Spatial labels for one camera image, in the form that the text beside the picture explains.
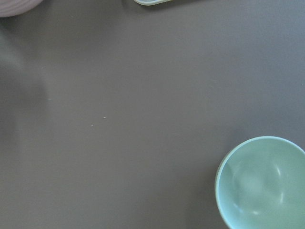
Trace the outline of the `pink bowl with ice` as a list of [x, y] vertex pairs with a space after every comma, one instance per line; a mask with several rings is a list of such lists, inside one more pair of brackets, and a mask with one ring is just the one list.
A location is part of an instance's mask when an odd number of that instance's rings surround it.
[[23, 14], [36, 6], [42, 0], [0, 0], [0, 17], [11, 17]]

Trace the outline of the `light green bowl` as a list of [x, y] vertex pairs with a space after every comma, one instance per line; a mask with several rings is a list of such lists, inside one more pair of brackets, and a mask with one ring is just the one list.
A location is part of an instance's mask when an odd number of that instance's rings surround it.
[[275, 136], [242, 142], [221, 161], [214, 191], [230, 229], [302, 229], [305, 152]]

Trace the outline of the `beige serving tray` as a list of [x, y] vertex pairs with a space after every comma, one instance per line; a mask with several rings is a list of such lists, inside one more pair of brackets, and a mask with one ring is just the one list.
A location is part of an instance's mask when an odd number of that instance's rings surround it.
[[134, 0], [134, 2], [143, 5], [143, 6], [153, 6], [165, 2], [169, 2], [171, 0]]

